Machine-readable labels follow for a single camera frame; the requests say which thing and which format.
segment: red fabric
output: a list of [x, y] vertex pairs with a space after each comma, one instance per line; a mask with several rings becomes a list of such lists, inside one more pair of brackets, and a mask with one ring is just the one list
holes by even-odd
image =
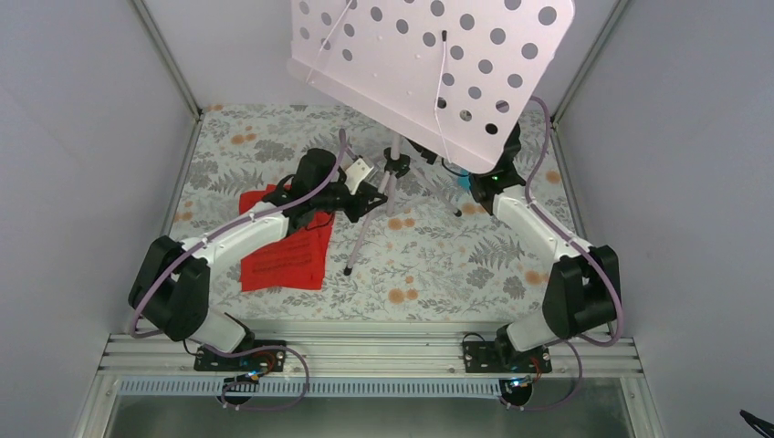
[[[251, 209], [275, 188], [275, 185], [269, 185], [266, 190], [243, 193], [239, 197], [239, 213]], [[296, 231], [243, 258], [240, 278], [242, 291], [251, 292], [273, 286], [322, 289], [333, 218], [329, 214], [317, 213], [307, 228], [311, 230]]]

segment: floral pattern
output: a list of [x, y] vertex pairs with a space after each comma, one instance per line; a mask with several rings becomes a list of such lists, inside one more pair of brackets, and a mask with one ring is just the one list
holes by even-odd
[[[542, 115], [521, 116], [526, 177], [539, 156]], [[306, 105], [215, 105], [208, 109], [193, 155], [172, 238], [200, 235], [237, 216], [241, 193], [264, 189], [296, 170], [310, 148], [338, 150], [344, 128], [354, 150], [383, 167], [391, 133], [348, 107]], [[438, 189], [463, 211], [454, 217], [411, 173], [398, 184], [396, 215], [377, 210], [358, 264], [344, 276], [361, 222], [338, 214], [330, 239], [322, 290], [270, 287], [242, 292], [239, 264], [211, 280], [210, 301], [246, 319], [336, 319], [379, 321], [510, 321], [539, 308], [548, 273], [522, 241], [519, 230], [489, 216], [457, 178], [440, 165], [412, 157]], [[378, 183], [377, 172], [370, 181]], [[553, 151], [543, 163], [533, 193], [572, 228], [567, 197]]]

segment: white cord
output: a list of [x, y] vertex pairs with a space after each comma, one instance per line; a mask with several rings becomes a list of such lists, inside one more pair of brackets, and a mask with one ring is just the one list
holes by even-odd
[[444, 71], [446, 70], [446, 31], [441, 32], [441, 39], [444, 44], [444, 56], [441, 58], [441, 72], [438, 75], [438, 88], [435, 90], [435, 101], [433, 102], [433, 115], [435, 116], [435, 124], [438, 125], [438, 135], [441, 136], [441, 143], [444, 145], [444, 153], [446, 154], [446, 160], [452, 162], [449, 157], [449, 149], [446, 147], [446, 138], [444, 132], [441, 130], [441, 121], [438, 119], [438, 100], [441, 98], [441, 84], [444, 82]]
[[315, 56], [315, 60], [314, 60], [314, 62], [312, 62], [312, 65], [309, 68], [309, 73], [307, 74], [307, 80], [304, 81], [305, 84], [309, 83], [309, 79], [312, 77], [312, 72], [317, 70], [317, 61], [319, 60], [319, 55], [322, 53], [322, 50], [325, 48], [325, 46], [330, 41], [330, 37], [333, 36], [333, 32], [336, 32], [336, 29], [339, 28], [339, 23], [341, 23], [341, 20], [347, 14], [347, 11], [350, 10], [350, 5], [354, 1], [355, 0], [350, 0], [349, 2], [347, 2], [347, 5], [344, 7], [344, 10], [341, 12], [341, 15], [339, 16], [339, 19], [336, 20], [336, 23], [333, 24], [333, 27], [330, 29], [330, 32], [328, 32], [328, 36], [326, 36], [325, 39], [322, 41], [322, 44], [319, 45], [319, 50], [317, 51], [317, 55]]

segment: gray wall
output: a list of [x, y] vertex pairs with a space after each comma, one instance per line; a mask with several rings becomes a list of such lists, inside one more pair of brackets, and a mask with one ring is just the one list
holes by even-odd
[[669, 436], [774, 421], [774, 3], [635, 1], [560, 123]]
[[0, 435], [68, 436], [193, 124], [128, 2], [0, 10]]
[[[343, 9], [346, 2], [341, 2]], [[298, 84], [286, 71], [293, 37], [289, 0], [146, 3], [200, 105], [336, 103]], [[616, 3], [576, 0], [575, 20], [537, 89], [553, 110]], [[430, 2], [419, 0], [417, 4]]]

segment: purple cable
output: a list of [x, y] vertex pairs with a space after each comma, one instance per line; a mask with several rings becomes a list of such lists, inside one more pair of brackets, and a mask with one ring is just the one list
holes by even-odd
[[[544, 412], [544, 411], [550, 411], [552, 409], [559, 408], [560, 406], [564, 405], [565, 403], [572, 400], [573, 397], [578, 393], [578, 389], [581, 387], [581, 382], [583, 381], [583, 364], [581, 364], [581, 355], [578, 352], [578, 349], [575, 348], [574, 345], [570, 344], [566, 340], [562, 340], [565, 344], [567, 344], [568, 347], [572, 350], [572, 353], [575, 354], [575, 360], [578, 361], [578, 379], [575, 381], [575, 386], [572, 387], [572, 391], [570, 391], [569, 394], [567, 394], [567, 397], [561, 399], [560, 401], [557, 401], [556, 403], [548, 404], [546, 406], [537, 406], [534, 408], [529, 407], [519, 407], [518, 409], [520, 411], [524, 412]], [[506, 405], [507, 409], [510, 409], [510, 406], [508, 405], [508, 402], [500, 397], [500, 402]]]
[[[256, 214], [253, 218], [250, 216], [245, 216], [241, 219], [237, 219], [229, 224], [225, 224], [222, 227], [218, 228], [217, 230], [213, 231], [210, 235], [206, 236], [207, 242], [212, 242], [215, 240], [219, 235], [222, 235], [223, 233], [233, 229], [236, 226], [239, 226], [241, 224], [244, 224], [246, 222], [256, 220], [258, 218], [268, 216], [270, 214], [278, 213], [284, 210], [287, 210], [288, 208], [295, 207], [296, 205], [299, 205], [300, 203], [305, 203], [309, 199], [311, 199], [312, 196], [316, 195], [320, 191], [322, 191], [323, 188], [328, 184], [328, 182], [337, 176], [339, 174], [339, 166], [341, 166], [341, 162], [344, 161], [344, 155], [346, 155], [347, 152], [347, 133], [344, 131], [344, 129], [339, 130], [339, 143], [341, 148], [339, 149], [339, 155], [336, 157], [336, 162], [333, 164], [333, 168], [330, 170], [330, 173], [328, 176], [323, 180], [323, 183], [315, 187], [314, 190], [311, 192], [305, 194], [304, 196], [301, 196], [297, 200], [286, 203], [284, 205], [280, 205], [279, 207], [269, 208], [268, 210], [264, 210], [263, 212], [260, 212]], [[169, 278], [169, 276], [172, 275], [174, 270], [179, 266], [185, 259], [187, 259], [189, 256], [191, 256], [196, 251], [202, 249], [204, 247], [204, 242], [199, 242], [198, 244], [192, 246], [188, 251], [182, 253], [179, 257], [177, 257], [173, 262], [170, 263], [169, 266], [167, 266], [166, 269], [162, 272], [162, 274], [156, 278], [156, 281], [153, 282], [150, 288], [148, 288], [148, 292], [145, 293], [145, 296], [142, 297], [140, 300], [140, 303], [137, 305], [137, 308], [134, 310], [134, 315], [131, 318], [131, 325], [129, 328], [129, 334], [135, 338], [135, 339], [143, 339], [143, 338], [149, 338], [151, 336], [156, 336], [162, 334], [161, 330], [151, 330], [151, 331], [145, 331], [142, 333], [137, 332], [137, 322], [140, 320], [140, 317], [142, 316], [142, 311], [145, 310], [145, 306], [148, 305], [148, 302], [151, 301], [151, 298], [153, 298], [153, 295], [156, 293], [157, 290], [159, 290], [159, 287], [161, 287], [162, 283]]]
[[578, 245], [572, 240], [572, 236], [562, 231], [561, 227], [559, 227], [557, 224], [554, 224], [554, 222], [551, 221], [545, 213], [540, 211], [540, 208], [538, 207], [538, 205], [536, 203], [533, 203], [534, 199], [530, 194], [532, 181], [535, 179], [535, 175], [538, 174], [540, 165], [543, 164], [543, 160], [546, 158], [546, 154], [549, 152], [551, 121], [550, 121], [550, 115], [549, 115], [549, 107], [546, 105], [546, 102], [544, 102], [543, 99], [532, 96], [531, 98], [529, 98], [529, 100], [537, 102], [540, 105], [540, 107], [543, 108], [543, 115], [546, 121], [546, 135], [545, 135], [545, 138], [543, 139], [543, 147], [542, 147], [542, 150], [540, 151], [540, 157], [538, 158], [538, 163], [535, 164], [535, 168], [532, 169], [532, 173], [530, 173], [529, 177], [527, 178], [527, 184], [524, 186], [524, 196], [525, 198], [527, 198], [527, 204], [529, 208], [531, 208], [532, 211], [535, 212], [535, 214], [540, 218], [541, 221], [543, 221], [545, 225], [547, 225], [551, 230], [556, 232], [556, 234], [558, 234], [562, 239], [564, 239], [565, 242], [567, 242], [570, 246], [572, 246], [573, 249], [578, 251], [580, 255], [583, 256], [583, 258], [585, 258], [587, 262], [589, 262], [589, 265], [591, 265], [594, 271], [596, 271], [597, 275], [600, 276], [602, 283], [604, 283], [605, 287], [607, 287], [607, 291], [610, 294], [610, 298], [612, 299], [612, 304], [615, 307], [615, 316], [616, 316], [616, 319], [618, 320], [618, 326], [615, 329], [615, 333], [613, 333], [611, 335], [610, 340], [607, 340], [607, 341], [600, 341], [583, 334], [578, 335], [578, 337], [586, 340], [590, 344], [593, 344], [599, 347], [611, 347], [616, 342], [618, 342], [619, 339], [621, 339], [621, 336], [623, 334], [623, 308], [621, 306], [621, 300], [618, 298], [618, 294], [615, 292], [615, 287], [612, 285], [612, 281], [610, 281], [610, 279], [607, 277], [607, 274], [605, 274], [604, 270], [597, 263], [597, 261], [594, 260], [594, 258], [585, 249], [583, 249], [580, 245]]
[[252, 383], [254, 385], [257, 385], [257, 382], [247, 382], [247, 381], [233, 381], [227, 385], [224, 386], [223, 391], [220, 394], [220, 401], [224, 406], [230, 406], [237, 411], [248, 411], [248, 412], [278, 412], [278, 411], [284, 411], [285, 409], [290, 409], [293, 406], [296, 406], [301, 400], [303, 400], [304, 396], [307, 395], [307, 392], [309, 391], [309, 365], [304, 360], [304, 357], [298, 354], [297, 351], [294, 349], [289, 349], [288, 347], [284, 347], [281, 345], [270, 345], [266, 347], [257, 347], [254, 349], [249, 349], [247, 351], [240, 351], [238, 353], [226, 353], [225, 351], [221, 351], [219, 349], [216, 349], [212, 346], [205, 345], [206, 349], [209, 349], [213, 353], [217, 354], [218, 356], [223, 356], [224, 358], [240, 358], [242, 356], [249, 356], [251, 354], [258, 353], [259, 351], [268, 351], [268, 350], [277, 350], [281, 349], [283, 351], [286, 351], [293, 356], [296, 356], [298, 360], [301, 362], [301, 366], [304, 367], [304, 386], [301, 388], [301, 393], [294, 399], [293, 401], [286, 403], [286, 404], [280, 404], [278, 406], [271, 406], [268, 408], [261, 408], [261, 407], [249, 407], [249, 406], [240, 406], [237, 404], [229, 403], [225, 400], [225, 394], [228, 392], [228, 390], [231, 390], [237, 385], [241, 385], [242, 383]]

